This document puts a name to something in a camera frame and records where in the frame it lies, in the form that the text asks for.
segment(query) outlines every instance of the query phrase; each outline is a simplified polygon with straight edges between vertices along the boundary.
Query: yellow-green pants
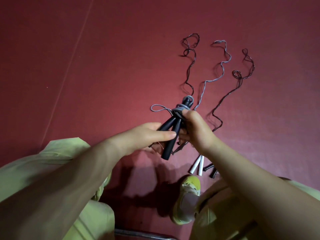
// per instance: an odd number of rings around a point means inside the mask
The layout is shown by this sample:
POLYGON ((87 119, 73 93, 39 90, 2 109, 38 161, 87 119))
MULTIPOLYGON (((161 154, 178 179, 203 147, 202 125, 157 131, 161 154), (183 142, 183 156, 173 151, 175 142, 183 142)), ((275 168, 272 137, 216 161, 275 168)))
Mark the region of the yellow-green pants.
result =
MULTIPOLYGON (((55 140, 39 154, 3 166, 0 168, 0 202, 39 177, 68 163, 89 147, 90 145, 80 138, 55 140)), ((110 206, 98 202, 109 178, 92 196, 63 239, 93 240, 105 235, 109 235, 108 239, 113 238, 114 212, 110 206)), ((320 200, 319 191, 295 181, 288 183, 320 200)), ((249 212, 227 184, 220 180, 200 196, 190 239, 265 239, 249 212)))

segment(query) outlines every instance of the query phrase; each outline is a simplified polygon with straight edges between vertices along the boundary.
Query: black jump rope handle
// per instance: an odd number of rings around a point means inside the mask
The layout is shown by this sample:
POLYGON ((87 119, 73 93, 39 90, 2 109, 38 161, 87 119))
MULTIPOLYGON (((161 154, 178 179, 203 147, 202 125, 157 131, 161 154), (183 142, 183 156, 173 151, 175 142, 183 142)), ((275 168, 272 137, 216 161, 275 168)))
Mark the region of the black jump rope handle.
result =
MULTIPOLYGON (((190 108, 193 105, 193 99, 191 99, 190 97, 187 97, 182 101, 182 104, 190 108)), ((177 133, 174 139, 167 141, 167 143, 165 144, 163 153, 161 155, 161 158, 163 158, 164 160, 169 160, 170 154, 174 147, 174 143, 178 138, 178 133, 180 131, 181 125, 182 125, 182 119, 178 115, 176 115, 175 112, 173 112, 173 116, 170 117, 166 122, 164 122, 158 129, 158 131, 168 131, 172 127, 172 131, 177 133)))

